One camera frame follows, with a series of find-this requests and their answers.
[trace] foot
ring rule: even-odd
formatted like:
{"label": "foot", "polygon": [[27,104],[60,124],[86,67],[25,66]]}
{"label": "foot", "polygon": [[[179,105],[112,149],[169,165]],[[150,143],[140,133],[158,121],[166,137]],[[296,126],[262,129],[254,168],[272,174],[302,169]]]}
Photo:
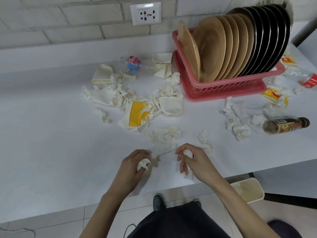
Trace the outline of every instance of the foot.
{"label": "foot", "polygon": [[201,203],[200,203],[200,201],[199,201],[199,200],[194,200],[194,201],[195,201],[195,203],[198,204],[199,207],[201,208]]}
{"label": "foot", "polygon": [[153,210],[159,211],[166,208],[166,204],[163,200],[163,197],[160,194],[156,194],[153,197]]}

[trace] cable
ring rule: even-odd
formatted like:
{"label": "cable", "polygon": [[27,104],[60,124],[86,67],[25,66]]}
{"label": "cable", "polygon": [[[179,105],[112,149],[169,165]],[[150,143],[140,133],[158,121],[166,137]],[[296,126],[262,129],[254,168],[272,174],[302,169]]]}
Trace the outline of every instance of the cable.
{"label": "cable", "polygon": [[130,226],[134,226],[135,228],[137,227],[135,224],[130,224],[130,225],[128,225],[128,227],[126,228],[125,233],[124,233],[124,235],[123,235],[123,238],[125,238],[126,231],[128,230],[128,228],[129,228]]}
{"label": "cable", "polygon": [[29,229],[26,229],[26,228],[21,228],[21,229],[17,229],[17,230],[6,230],[6,229],[2,229],[2,228],[0,228],[0,230],[3,230],[3,231],[10,231],[10,232],[14,232],[14,231],[18,231],[18,230],[26,230],[26,231],[31,231],[31,232],[33,232],[33,238],[35,238],[36,237],[36,232],[34,231],[34,230],[29,230]]}

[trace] hand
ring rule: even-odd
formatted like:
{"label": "hand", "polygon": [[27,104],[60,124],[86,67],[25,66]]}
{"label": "hand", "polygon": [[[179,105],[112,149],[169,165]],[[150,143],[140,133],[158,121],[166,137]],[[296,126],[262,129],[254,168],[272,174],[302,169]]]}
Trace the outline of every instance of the hand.
{"label": "hand", "polygon": [[[192,152],[193,158],[183,154],[185,149],[188,149]],[[179,171],[181,173],[185,172],[185,174],[188,175],[188,165],[197,179],[206,184],[209,183],[213,178],[220,176],[220,173],[212,164],[207,154],[200,147],[196,147],[191,144],[183,144],[182,146],[178,147],[175,154],[177,154],[177,161],[181,161],[179,164]]]}
{"label": "hand", "polygon": [[124,158],[107,193],[124,200],[135,189],[145,171],[145,168],[137,171],[138,163],[150,158],[151,154],[144,149],[137,149]]}

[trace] electrical outlet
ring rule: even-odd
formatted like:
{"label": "electrical outlet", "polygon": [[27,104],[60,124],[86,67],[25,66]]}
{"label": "electrical outlet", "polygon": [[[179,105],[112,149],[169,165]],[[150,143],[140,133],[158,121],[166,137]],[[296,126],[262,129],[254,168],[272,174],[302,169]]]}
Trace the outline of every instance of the electrical outlet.
{"label": "electrical outlet", "polygon": [[130,5],[133,26],[162,23],[162,3],[144,3]]}

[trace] trash bin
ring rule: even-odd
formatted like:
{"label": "trash bin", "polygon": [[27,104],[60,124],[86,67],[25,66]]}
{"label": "trash bin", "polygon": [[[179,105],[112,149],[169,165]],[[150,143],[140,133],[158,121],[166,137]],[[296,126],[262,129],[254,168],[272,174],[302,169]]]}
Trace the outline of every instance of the trash bin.
{"label": "trash bin", "polygon": [[264,191],[256,178],[235,182],[231,186],[248,204],[264,198]]}

